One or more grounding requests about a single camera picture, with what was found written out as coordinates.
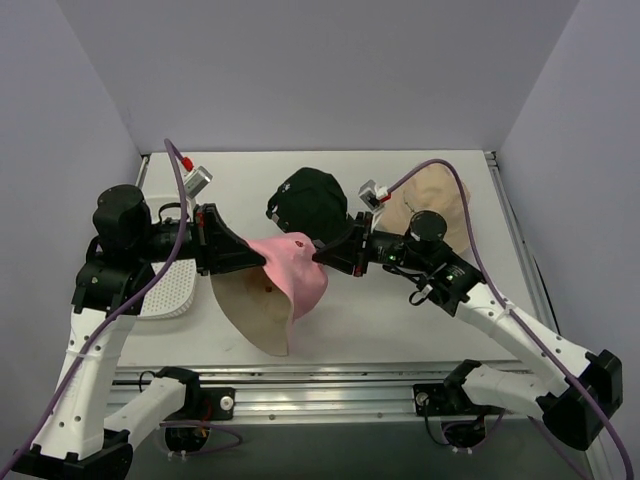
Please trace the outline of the dark green cap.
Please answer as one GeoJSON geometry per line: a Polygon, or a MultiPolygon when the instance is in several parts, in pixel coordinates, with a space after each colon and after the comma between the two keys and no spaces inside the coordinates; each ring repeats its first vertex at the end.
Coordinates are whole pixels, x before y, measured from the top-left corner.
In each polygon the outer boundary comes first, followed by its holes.
{"type": "Polygon", "coordinates": [[[351,224],[347,198],[336,178],[302,167],[269,198],[266,216],[284,233],[306,235],[316,246],[338,239],[351,224]]]}

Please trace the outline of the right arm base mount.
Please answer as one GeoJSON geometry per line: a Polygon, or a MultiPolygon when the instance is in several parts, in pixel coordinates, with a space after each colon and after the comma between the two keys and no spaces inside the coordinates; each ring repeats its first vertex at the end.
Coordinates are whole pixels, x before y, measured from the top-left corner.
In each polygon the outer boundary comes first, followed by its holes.
{"type": "Polygon", "coordinates": [[[424,420],[429,438],[453,453],[471,455],[483,445],[501,423],[506,411],[490,405],[473,404],[462,386],[470,373],[482,366],[476,360],[464,360],[443,381],[412,386],[415,414],[424,420]],[[471,420],[440,422],[440,439],[431,429],[431,421],[441,417],[470,416],[471,420]]]}

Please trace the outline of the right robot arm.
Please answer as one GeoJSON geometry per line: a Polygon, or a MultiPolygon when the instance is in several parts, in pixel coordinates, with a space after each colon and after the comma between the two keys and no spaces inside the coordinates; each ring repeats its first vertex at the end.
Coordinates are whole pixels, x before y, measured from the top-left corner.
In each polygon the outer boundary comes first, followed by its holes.
{"type": "Polygon", "coordinates": [[[359,213],[346,234],[314,254],[315,262],[360,277],[376,263],[415,286],[409,302],[430,302],[495,341],[526,368],[516,374],[476,360],[458,365],[429,397],[445,415],[492,407],[540,421],[564,445],[587,450],[622,404],[622,365],[547,328],[501,293],[445,243],[447,224],[432,211],[413,215],[402,235],[373,230],[359,213]]]}

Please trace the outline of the beige bucket hat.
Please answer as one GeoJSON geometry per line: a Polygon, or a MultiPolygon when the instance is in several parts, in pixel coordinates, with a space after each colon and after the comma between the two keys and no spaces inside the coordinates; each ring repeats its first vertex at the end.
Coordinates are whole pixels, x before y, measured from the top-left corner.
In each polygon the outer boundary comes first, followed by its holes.
{"type": "Polygon", "coordinates": [[[446,221],[444,241],[461,254],[470,247],[462,197],[470,202],[471,194],[462,183],[462,196],[452,171],[441,163],[432,163],[405,175],[393,185],[391,198],[385,202],[377,227],[388,233],[404,234],[412,216],[433,211],[446,221]]]}

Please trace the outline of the pink cap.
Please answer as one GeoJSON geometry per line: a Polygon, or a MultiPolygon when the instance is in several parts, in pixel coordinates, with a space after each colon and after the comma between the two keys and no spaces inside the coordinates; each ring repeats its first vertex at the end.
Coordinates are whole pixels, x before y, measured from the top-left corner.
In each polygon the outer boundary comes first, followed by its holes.
{"type": "Polygon", "coordinates": [[[266,263],[212,276],[215,299],[246,340],[268,355],[286,356],[293,324],[319,303],[328,276],[302,233],[250,240],[248,246],[266,263]]]}

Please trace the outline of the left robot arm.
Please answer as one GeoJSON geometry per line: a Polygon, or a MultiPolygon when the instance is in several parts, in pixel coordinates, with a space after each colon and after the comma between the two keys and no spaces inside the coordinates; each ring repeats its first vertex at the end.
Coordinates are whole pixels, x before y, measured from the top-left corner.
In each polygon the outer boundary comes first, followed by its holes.
{"type": "Polygon", "coordinates": [[[97,200],[96,237],[76,276],[71,331],[56,391],[6,472],[44,479],[123,479],[133,453],[166,420],[210,411],[197,373],[164,367],[119,412],[105,414],[124,343],[161,279],[153,263],[192,259],[201,275],[263,266],[265,258],[223,222],[213,204],[154,223],[141,190],[118,185],[97,200]]]}

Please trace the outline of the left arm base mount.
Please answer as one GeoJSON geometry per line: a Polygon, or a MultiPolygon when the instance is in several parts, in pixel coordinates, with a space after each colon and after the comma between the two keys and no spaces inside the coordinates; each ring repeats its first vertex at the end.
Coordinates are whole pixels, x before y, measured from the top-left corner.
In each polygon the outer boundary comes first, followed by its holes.
{"type": "MultiPolygon", "coordinates": [[[[186,385],[185,406],[177,413],[172,414],[169,420],[199,420],[211,421],[222,419],[222,409],[215,406],[215,403],[222,399],[223,395],[218,393],[206,393],[201,387],[199,374],[180,367],[163,367],[159,371],[144,370],[138,377],[139,392],[143,392],[143,378],[145,375],[156,377],[168,377],[177,379],[186,385]]],[[[213,447],[206,449],[205,445],[210,439],[211,428],[207,427],[171,427],[164,429],[164,445],[170,453],[185,453],[186,456],[204,455],[224,451],[239,445],[239,440],[230,445],[213,447]]]]}

